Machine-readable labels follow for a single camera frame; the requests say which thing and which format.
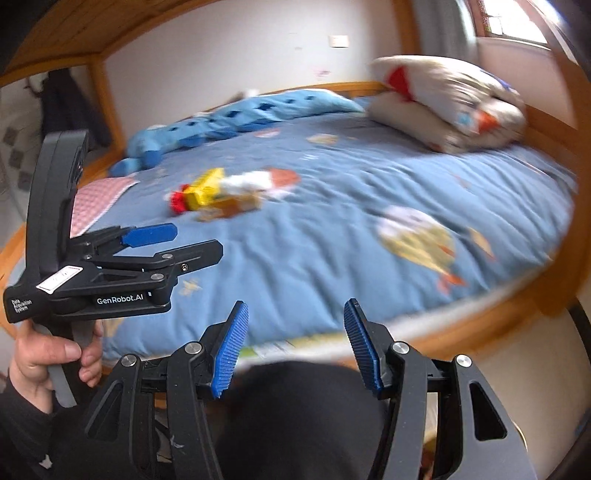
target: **wooden bed frame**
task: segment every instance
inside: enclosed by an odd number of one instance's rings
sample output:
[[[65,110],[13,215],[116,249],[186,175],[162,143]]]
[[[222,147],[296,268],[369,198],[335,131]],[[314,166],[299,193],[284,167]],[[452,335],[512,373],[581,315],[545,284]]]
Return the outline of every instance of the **wooden bed frame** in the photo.
[[[100,0],[92,5],[109,5],[111,9],[124,10],[126,24],[117,28],[86,22],[84,30],[78,26],[81,18],[90,15],[92,8],[78,11],[69,0],[60,0],[46,13],[27,36],[17,51],[7,72],[0,76],[0,87],[33,74],[53,69],[87,65],[96,89],[102,112],[113,134],[113,144],[108,153],[91,164],[85,171],[83,183],[106,176],[109,166],[123,157],[125,137],[116,113],[109,82],[105,74],[104,60],[143,33],[187,11],[216,0],[163,0],[157,7],[145,7],[131,15],[126,2]],[[523,328],[541,314],[553,316],[573,301],[589,275],[591,267],[591,89],[582,69],[571,62],[560,47],[552,29],[530,0],[518,0],[545,38],[558,65],[566,88],[573,102],[576,128],[533,107],[528,107],[529,126],[525,143],[551,155],[577,175],[578,194],[574,197],[573,220],[553,263],[535,280],[509,299],[461,322],[413,342],[413,345],[434,358],[450,358],[457,353],[476,354],[494,348],[513,332]],[[420,54],[420,42],[411,0],[392,0],[394,14],[401,33],[402,52]],[[95,18],[103,18],[95,13]],[[55,32],[62,19],[62,29],[76,21],[77,30],[85,39],[76,35],[69,41],[37,48],[35,43],[43,35]],[[350,98],[371,95],[384,90],[378,82],[352,82],[313,85],[339,92]],[[0,292],[6,287],[8,276],[24,252],[24,225],[0,252]],[[4,310],[0,312],[0,325],[12,336],[13,325],[7,323]]]

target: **blue comforter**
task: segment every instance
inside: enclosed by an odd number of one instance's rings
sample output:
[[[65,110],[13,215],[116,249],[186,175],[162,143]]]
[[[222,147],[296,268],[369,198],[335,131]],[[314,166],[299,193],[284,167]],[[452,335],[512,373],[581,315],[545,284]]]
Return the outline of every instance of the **blue comforter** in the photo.
[[[166,195],[212,167],[226,175],[288,168],[301,183],[232,219],[173,217]],[[172,221],[174,242],[124,253],[216,238],[224,257],[179,278],[170,312],[125,319],[105,341],[107,359],[173,351],[239,299],[249,305],[253,345],[342,330],[350,297],[371,320],[388,322],[483,294],[548,262],[576,187],[570,172],[529,148],[436,154],[355,113],[170,153],[137,178],[94,228]]]

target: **pillow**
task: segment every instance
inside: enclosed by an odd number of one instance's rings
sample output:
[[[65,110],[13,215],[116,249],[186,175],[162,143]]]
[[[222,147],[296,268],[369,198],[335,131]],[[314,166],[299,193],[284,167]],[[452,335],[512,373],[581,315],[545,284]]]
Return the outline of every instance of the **pillow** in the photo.
[[[409,102],[396,92],[376,96],[369,104],[368,116],[416,138],[434,151],[448,154],[478,148],[501,148],[521,138],[525,118],[517,107],[492,99],[488,101],[487,108],[497,109],[500,116],[520,116],[522,122],[517,122],[515,128],[499,126],[487,133],[470,136],[441,120],[426,106]]]
[[[139,183],[135,179],[95,180],[76,192],[70,237],[82,235],[102,217],[125,191]]]
[[[371,66],[384,85],[408,101],[428,106],[466,135],[485,133],[500,123],[486,107],[490,99],[503,100],[525,112],[516,90],[466,61],[399,55],[374,60]]]

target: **metal screw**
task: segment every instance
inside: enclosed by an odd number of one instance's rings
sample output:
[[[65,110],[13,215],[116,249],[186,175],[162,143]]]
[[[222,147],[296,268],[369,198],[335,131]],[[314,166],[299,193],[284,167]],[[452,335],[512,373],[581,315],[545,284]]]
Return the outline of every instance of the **metal screw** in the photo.
[[[132,367],[138,361],[138,358],[135,355],[125,355],[121,359],[121,365],[124,367]]]
[[[203,347],[199,342],[191,342],[185,346],[185,352],[187,352],[189,355],[197,355],[202,349]]]
[[[410,351],[410,347],[404,342],[396,342],[392,344],[392,350],[400,355],[406,355]]]
[[[456,362],[458,365],[461,365],[464,368],[468,368],[472,365],[472,359],[467,355],[458,355]]]

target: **finger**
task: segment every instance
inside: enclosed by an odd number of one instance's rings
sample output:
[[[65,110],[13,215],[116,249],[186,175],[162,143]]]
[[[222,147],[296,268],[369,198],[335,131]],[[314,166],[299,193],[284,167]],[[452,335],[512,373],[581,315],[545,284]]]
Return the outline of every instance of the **finger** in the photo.
[[[92,380],[94,377],[100,375],[102,368],[103,365],[101,361],[95,362],[88,367],[80,368],[80,380],[83,382]]]
[[[86,385],[88,385],[90,388],[95,388],[100,381],[100,375],[98,375],[97,377],[94,377],[92,380],[88,381],[86,383]]]
[[[80,346],[72,340],[50,335],[42,335],[32,330],[18,338],[19,357],[26,367],[37,365],[58,365],[78,360],[82,354]]]
[[[82,357],[80,363],[83,367],[95,363],[103,356],[103,345],[100,337],[93,337],[92,342],[84,350],[82,350]]]
[[[97,337],[102,337],[105,334],[105,331],[103,329],[103,321],[102,320],[97,320],[95,322],[94,334]]]
[[[18,328],[17,337],[25,338],[33,331],[33,322],[31,320],[23,320],[21,326]]]

